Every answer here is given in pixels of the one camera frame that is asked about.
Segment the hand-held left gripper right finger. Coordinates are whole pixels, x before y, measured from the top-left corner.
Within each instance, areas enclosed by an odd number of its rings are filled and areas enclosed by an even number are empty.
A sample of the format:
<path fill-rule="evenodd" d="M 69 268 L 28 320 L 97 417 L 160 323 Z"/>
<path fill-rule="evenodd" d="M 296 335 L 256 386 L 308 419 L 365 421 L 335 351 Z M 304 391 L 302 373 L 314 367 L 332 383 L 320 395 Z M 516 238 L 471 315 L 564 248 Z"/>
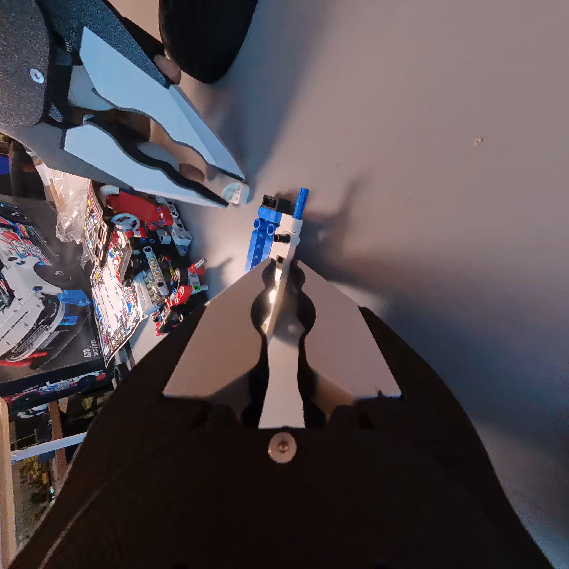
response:
<path fill-rule="evenodd" d="M 401 397 L 360 306 L 302 261 L 291 267 L 302 326 L 297 383 L 305 426 L 324 426 L 339 406 Z"/>

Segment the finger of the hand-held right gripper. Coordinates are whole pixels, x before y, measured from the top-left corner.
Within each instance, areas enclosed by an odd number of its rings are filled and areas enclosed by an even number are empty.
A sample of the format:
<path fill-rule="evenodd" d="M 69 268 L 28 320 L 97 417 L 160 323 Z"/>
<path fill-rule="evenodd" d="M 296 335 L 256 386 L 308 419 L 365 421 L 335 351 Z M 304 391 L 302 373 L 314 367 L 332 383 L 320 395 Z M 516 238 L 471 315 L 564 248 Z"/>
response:
<path fill-rule="evenodd" d="M 80 57 L 100 98 L 151 118 L 174 143 L 190 148 L 225 174 L 245 179 L 232 154 L 179 87 L 162 86 L 86 27 Z"/>
<path fill-rule="evenodd" d="M 122 126 L 106 124 L 99 117 L 86 115 L 81 125 L 67 129 L 63 149 L 126 188 L 206 207 L 225 209 L 229 205 L 202 183 L 185 178 L 168 160 L 141 150 Z"/>

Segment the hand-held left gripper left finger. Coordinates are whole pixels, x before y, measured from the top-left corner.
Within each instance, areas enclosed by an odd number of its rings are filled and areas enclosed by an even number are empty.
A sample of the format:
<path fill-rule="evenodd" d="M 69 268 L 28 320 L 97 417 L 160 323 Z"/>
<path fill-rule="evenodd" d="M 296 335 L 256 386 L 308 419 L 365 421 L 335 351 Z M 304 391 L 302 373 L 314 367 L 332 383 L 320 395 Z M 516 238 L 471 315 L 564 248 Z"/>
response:
<path fill-rule="evenodd" d="M 230 407 L 257 428 L 268 387 L 267 337 L 273 260 L 266 259 L 205 306 L 163 395 Z"/>

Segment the blue white lego assembly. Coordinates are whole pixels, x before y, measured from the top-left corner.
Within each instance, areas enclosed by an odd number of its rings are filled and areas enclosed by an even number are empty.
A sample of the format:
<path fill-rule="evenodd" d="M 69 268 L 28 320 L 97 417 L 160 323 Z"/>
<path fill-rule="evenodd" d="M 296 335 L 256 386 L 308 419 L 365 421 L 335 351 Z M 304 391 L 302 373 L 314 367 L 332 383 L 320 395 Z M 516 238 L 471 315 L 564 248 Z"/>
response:
<path fill-rule="evenodd" d="M 303 219 L 293 217 L 295 204 L 285 198 L 264 195 L 250 239 L 245 264 L 249 272 L 266 259 L 275 261 L 274 287 L 268 294 L 270 313 L 262 325 L 268 335 L 274 332 L 284 299 L 288 274 L 300 243 Z"/>

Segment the white half-round lego piece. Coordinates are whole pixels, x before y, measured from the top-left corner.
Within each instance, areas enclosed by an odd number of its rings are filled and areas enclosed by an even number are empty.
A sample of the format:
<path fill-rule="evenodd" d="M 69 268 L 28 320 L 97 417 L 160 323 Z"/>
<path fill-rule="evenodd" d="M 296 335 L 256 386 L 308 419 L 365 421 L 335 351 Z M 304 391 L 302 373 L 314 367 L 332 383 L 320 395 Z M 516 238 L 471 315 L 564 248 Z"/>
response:
<path fill-rule="evenodd" d="M 222 190 L 221 196 L 228 203 L 246 205 L 249 201 L 250 187 L 243 182 L 229 183 Z"/>

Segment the partly built lego car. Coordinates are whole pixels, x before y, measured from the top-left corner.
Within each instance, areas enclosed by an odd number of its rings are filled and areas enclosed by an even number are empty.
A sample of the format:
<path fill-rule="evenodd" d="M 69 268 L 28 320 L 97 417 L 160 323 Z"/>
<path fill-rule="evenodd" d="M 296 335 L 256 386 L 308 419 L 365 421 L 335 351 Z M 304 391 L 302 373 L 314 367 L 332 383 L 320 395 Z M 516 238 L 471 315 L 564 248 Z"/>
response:
<path fill-rule="evenodd" d="M 125 250 L 119 279 L 135 289 L 156 336 L 169 334 L 207 300 L 207 260 L 191 261 L 192 241 L 171 200 L 93 182 L 84 246 L 93 268 L 103 265 L 110 245 Z"/>

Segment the black lego set box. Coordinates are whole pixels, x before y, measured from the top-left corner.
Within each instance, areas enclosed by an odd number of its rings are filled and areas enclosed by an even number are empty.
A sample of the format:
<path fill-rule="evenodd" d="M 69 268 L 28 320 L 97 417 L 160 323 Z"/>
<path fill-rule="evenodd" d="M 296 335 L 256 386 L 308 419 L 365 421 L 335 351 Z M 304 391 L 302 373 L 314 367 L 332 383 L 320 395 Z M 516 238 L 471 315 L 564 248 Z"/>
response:
<path fill-rule="evenodd" d="M 105 383 L 82 247 L 44 200 L 1 196 L 1 397 L 13 414 Z"/>

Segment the crumpled clear plastic bags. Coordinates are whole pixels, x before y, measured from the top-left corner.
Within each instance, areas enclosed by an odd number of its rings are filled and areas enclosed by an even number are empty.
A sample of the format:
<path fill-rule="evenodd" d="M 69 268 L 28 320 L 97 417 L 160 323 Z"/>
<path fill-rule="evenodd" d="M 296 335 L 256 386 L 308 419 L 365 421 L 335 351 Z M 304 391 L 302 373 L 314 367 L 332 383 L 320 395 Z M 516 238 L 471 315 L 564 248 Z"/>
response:
<path fill-rule="evenodd" d="M 63 243 L 82 245 L 89 190 L 93 181 L 81 176 L 53 170 L 55 235 Z"/>

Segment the shiny sticker sheet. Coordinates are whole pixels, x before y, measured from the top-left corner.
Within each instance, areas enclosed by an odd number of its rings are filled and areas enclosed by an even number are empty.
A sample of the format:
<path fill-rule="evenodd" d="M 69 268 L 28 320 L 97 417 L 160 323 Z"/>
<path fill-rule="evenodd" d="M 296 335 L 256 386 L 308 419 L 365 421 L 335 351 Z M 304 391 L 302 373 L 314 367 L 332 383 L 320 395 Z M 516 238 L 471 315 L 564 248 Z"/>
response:
<path fill-rule="evenodd" d="M 90 275 L 95 323 L 105 365 L 109 365 L 146 319 L 135 289 L 124 287 L 119 279 L 124 253 L 119 246 L 110 245 L 103 265 L 95 267 Z"/>

